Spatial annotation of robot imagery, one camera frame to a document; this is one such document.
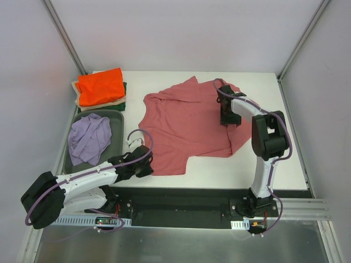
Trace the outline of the pink t shirt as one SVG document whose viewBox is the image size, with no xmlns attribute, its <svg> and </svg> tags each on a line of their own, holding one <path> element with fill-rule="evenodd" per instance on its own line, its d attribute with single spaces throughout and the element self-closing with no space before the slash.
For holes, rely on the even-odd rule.
<svg viewBox="0 0 351 263">
<path fill-rule="evenodd" d="M 152 147 L 154 176 L 183 175 L 189 157 L 227 158 L 251 138 L 251 124 L 220 124 L 220 105 L 211 81 L 195 76 L 144 97 L 146 113 L 139 128 Z"/>
</svg>

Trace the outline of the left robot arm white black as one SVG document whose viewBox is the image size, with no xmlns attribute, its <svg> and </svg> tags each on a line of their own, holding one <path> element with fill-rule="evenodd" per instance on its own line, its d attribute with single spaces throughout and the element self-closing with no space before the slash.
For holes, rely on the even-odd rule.
<svg viewBox="0 0 351 263">
<path fill-rule="evenodd" d="M 57 176 L 50 171 L 41 174 L 20 198 L 27 213 L 25 225 L 39 230 L 76 211 L 112 212 L 116 198 L 110 186 L 133 176 L 151 175 L 152 160 L 152 151 L 142 145 L 87 170 Z"/>
</svg>

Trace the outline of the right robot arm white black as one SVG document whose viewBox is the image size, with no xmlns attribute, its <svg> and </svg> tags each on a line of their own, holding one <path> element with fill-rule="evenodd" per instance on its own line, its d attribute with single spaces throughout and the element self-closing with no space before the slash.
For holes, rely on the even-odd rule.
<svg viewBox="0 0 351 263">
<path fill-rule="evenodd" d="M 240 126 L 243 120 L 251 124 L 251 145 L 257 157 L 254 180 L 246 199 L 236 205 L 235 211 L 253 218 L 274 205 L 273 180 L 278 163 L 291 157 L 291 138 L 285 116 L 281 111 L 270 112 L 261 108 L 242 92 L 234 92 L 228 84 L 217 88 L 220 104 L 220 123 Z"/>
</svg>

